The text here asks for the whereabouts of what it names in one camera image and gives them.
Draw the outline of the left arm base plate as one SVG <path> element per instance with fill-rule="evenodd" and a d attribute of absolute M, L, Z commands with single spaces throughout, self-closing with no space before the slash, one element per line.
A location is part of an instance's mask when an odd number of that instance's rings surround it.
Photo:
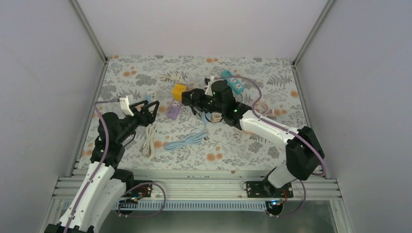
<path fill-rule="evenodd" d="M 149 180 L 134 180 L 134 183 L 128 188 L 123 195 L 127 198 L 149 198 L 152 192 L 152 181 Z"/>

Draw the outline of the yellow cube power socket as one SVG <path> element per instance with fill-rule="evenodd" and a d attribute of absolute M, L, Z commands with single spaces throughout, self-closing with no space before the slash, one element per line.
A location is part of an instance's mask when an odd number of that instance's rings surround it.
<path fill-rule="evenodd" d="M 177 101 L 182 101 L 182 93 L 186 92 L 187 86 L 183 84 L 175 84 L 175 86 L 172 89 L 172 96 L 174 100 Z"/>

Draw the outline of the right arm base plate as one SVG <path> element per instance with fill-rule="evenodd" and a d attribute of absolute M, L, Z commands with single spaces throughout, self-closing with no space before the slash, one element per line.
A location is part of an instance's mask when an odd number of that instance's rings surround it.
<path fill-rule="evenodd" d="M 275 188 L 263 181 L 245 181 L 242 188 L 248 198 L 293 198 L 292 183 L 286 183 L 281 188 Z"/>

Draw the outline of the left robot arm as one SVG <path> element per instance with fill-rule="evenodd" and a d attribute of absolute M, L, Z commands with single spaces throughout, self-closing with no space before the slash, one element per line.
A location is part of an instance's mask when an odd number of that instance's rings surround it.
<path fill-rule="evenodd" d="M 55 224 L 48 224 L 46 233 L 97 233 L 109 212 L 117 208 L 119 216 L 127 216 L 121 210 L 127 205 L 120 198 L 141 199 L 150 196 L 154 182 L 137 181 L 132 171 L 119 169 L 125 152 L 125 140 L 136 134 L 138 127 L 148 127 L 156 118 L 159 101 L 143 100 L 130 104 L 128 98 L 114 99 L 120 104 L 124 118 L 114 112 L 99 117 L 98 132 L 88 170 L 73 201 Z"/>

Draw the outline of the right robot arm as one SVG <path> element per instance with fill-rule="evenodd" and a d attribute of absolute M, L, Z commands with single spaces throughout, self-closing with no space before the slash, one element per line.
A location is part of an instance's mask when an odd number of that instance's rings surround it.
<path fill-rule="evenodd" d="M 324 165 L 325 154 L 312 128 L 288 127 L 258 114 L 254 107 L 235 99 L 225 80 L 214 81 L 208 92 L 199 88 L 183 92 L 182 103 L 204 113 L 219 113 L 227 125 L 285 147 L 286 163 L 264 178 L 263 191 L 270 198 L 289 182 L 306 181 L 319 165 Z"/>

